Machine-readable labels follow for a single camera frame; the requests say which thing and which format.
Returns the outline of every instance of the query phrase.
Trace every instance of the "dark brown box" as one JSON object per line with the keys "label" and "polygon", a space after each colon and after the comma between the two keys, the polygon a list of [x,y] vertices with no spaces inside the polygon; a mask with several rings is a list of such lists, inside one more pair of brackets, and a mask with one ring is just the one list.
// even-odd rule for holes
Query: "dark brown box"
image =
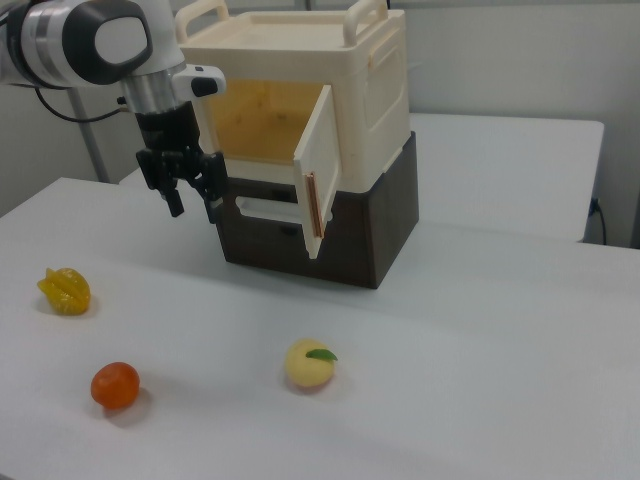
{"label": "dark brown box", "polygon": [[245,217],[236,197],[297,202],[293,185],[230,178],[218,234],[228,262],[378,288],[418,222],[415,133],[366,193],[336,192],[318,258],[302,226]]}

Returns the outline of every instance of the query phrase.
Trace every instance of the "gray wall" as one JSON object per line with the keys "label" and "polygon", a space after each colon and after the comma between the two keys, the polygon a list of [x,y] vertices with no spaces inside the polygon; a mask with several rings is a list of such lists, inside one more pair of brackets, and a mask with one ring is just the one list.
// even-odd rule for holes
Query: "gray wall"
{"label": "gray wall", "polygon": [[[72,114],[66,93],[46,92]],[[77,126],[47,112],[33,91],[0,87],[0,216],[60,177],[95,180]]]}

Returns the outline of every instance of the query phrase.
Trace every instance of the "toy fruit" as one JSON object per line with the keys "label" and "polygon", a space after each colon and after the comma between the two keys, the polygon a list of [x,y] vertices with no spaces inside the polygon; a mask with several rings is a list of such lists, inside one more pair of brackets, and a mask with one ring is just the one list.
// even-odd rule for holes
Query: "toy fruit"
{"label": "toy fruit", "polygon": [[131,365],[110,363],[91,381],[91,396],[104,408],[114,410],[131,405],[140,391],[140,377]]}
{"label": "toy fruit", "polygon": [[51,307],[61,315],[80,315],[89,308],[91,291],[82,275],[72,268],[54,271],[47,268],[47,275],[38,282]]}
{"label": "toy fruit", "polygon": [[311,338],[295,342],[287,351],[284,369],[299,387],[317,387],[333,376],[333,362],[338,360],[323,343]]}

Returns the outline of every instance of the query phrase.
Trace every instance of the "black cable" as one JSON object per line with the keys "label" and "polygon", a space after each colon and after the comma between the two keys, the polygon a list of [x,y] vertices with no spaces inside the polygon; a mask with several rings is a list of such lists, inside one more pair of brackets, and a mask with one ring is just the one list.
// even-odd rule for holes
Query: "black cable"
{"label": "black cable", "polygon": [[42,92],[40,91],[39,88],[35,88],[34,89],[36,91],[36,95],[38,96],[38,100],[40,100],[40,103],[42,103],[42,105],[44,105],[44,108],[46,108],[47,110],[49,110],[51,113],[53,113],[56,117],[61,118],[62,120],[66,120],[67,122],[73,122],[73,123],[91,123],[91,122],[99,122],[100,120],[104,120],[105,118],[109,118],[109,117],[113,117],[114,115],[117,115],[118,113],[121,112],[120,109],[116,109],[113,110],[112,112],[109,113],[105,113],[104,115],[100,115],[98,117],[93,117],[93,118],[73,118],[73,117],[67,117],[66,115],[63,115],[62,113],[58,112],[55,108],[53,108],[51,105],[49,105],[47,103],[47,101],[44,99],[44,97],[42,96]]}
{"label": "black cable", "polygon": [[600,214],[600,223],[602,224],[602,244],[607,244],[607,225],[604,223],[604,213],[602,213],[602,208],[600,208],[600,203],[596,206],[596,211]]}
{"label": "black cable", "polygon": [[591,204],[589,205],[589,218],[593,216],[594,213],[597,213],[600,216],[600,224],[602,225],[602,244],[607,244],[607,225],[604,222],[604,213],[602,212],[602,208],[600,207],[600,199],[592,198]]}

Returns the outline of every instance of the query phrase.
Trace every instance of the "open cabinet door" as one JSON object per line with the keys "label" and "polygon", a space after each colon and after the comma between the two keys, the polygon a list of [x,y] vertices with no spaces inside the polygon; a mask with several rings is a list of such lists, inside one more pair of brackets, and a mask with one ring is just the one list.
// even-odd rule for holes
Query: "open cabinet door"
{"label": "open cabinet door", "polygon": [[318,257],[340,181],[340,149],[331,86],[325,85],[293,158],[304,242],[309,258]]}

